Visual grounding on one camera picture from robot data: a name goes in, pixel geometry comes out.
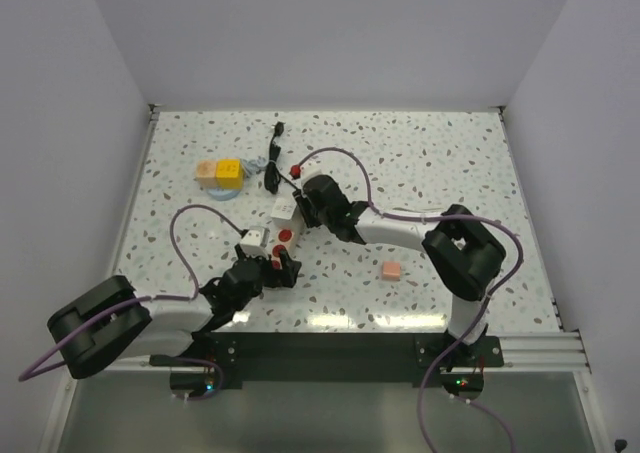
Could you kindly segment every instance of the white block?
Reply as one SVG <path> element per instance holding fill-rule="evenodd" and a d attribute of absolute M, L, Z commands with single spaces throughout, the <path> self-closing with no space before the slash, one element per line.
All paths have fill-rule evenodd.
<path fill-rule="evenodd" d="M 271 219 L 278 228 L 299 232 L 304 226 L 304 219 L 298 209 L 298 204 L 291 196 L 280 196 L 276 199 L 271 210 Z"/>
<path fill-rule="evenodd" d="M 267 228 L 252 226 L 238 244 L 247 256 L 262 256 L 264 258 L 269 258 L 267 253 L 268 241 L 269 230 Z"/>

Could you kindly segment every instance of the black cable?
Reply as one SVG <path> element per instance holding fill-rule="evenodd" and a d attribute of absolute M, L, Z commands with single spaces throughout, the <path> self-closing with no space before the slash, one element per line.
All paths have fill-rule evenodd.
<path fill-rule="evenodd" d="M 282 136 L 282 133 L 284 133 L 284 123 L 279 121 L 273 128 L 273 136 L 271 137 L 271 142 L 269 142 L 269 164 L 264 172 L 264 187 L 274 195 L 278 193 L 278 186 L 282 179 L 284 179 L 284 181 L 293 188 L 298 188 L 293 182 L 278 171 L 277 162 L 281 148 L 275 143 L 275 139 Z"/>

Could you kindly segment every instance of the terrazzo surface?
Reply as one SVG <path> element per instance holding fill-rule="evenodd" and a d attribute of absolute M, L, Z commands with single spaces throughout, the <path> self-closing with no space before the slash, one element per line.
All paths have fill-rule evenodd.
<path fill-rule="evenodd" d="M 194 180 L 202 159 L 266 156 L 276 121 L 281 171 L 317 148 L 340 146 L 365 164 L 373 195 L 382 209 L 445 210 L 464 204 L 478 215 L 500 220 L 515 231 L 525 264 L 489 311 L 489 331 L 556 332 L 552 295 L 536 250 L 497 113 L 427 112 L 162 112 L 135 198 L 116 271 L 151 292 L 191 293 L 187 272 L 169 241 L 169 221 L 187 204 L 219 208 L 238 226 L 275 229 L 269 213 L 275 197 L 262 175 L 245 180 L 238 197 L 216 202 Z M 339 153 L 318 157 L 350 200 L 366 199 L 361 172 Z M 280 185 L 280 195 L 292 189 Z M 178 221 L 180 248 L 200 284 L 220 276 L 235 259 L 237 234 L 206 211 L 186 212 Z M 515 248 L 501 232 L 505 267 Z M 446 328 L 451 294 L 424 254 L 383 245 L 340 242 L 326 229 L 307 230 L 294 257 L 302 262 L 292 290 L 264 290 L 236 314 L 227 331 L 252 332 L 440 332 Z M 383 261 L 399 261 L 399 282 L 380 279 Z"/>

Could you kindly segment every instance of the pink cube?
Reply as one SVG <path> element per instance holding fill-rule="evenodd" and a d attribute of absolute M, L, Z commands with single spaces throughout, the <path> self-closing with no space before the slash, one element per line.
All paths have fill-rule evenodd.
<path fill-rule="evenodd" d="M 402 267 L 400 263 L 396 261 L 385 261 L 382 263 L 382 279 L 389 281 L 398 281 L 400 280 L 400 273 L 402 272 Z"/>

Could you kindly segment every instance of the white wall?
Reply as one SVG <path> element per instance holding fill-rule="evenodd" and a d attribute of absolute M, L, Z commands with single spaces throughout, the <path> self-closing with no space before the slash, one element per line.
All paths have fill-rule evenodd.
<path fill-rule="evenodd" d="M 560 312 L 640 451 L 640 1 L 568 0 L 506 120 Z"/>
<path fill-rule="evenodd" d="M 0 0 L 0 451 L 35 451 L 46 321 L 102 279 L 146 105 L 94 0 Z"/>
<path fill-rule="evenodd" d="M 565 0 L 96 0 L 149 102 L 506 104 Z"/>

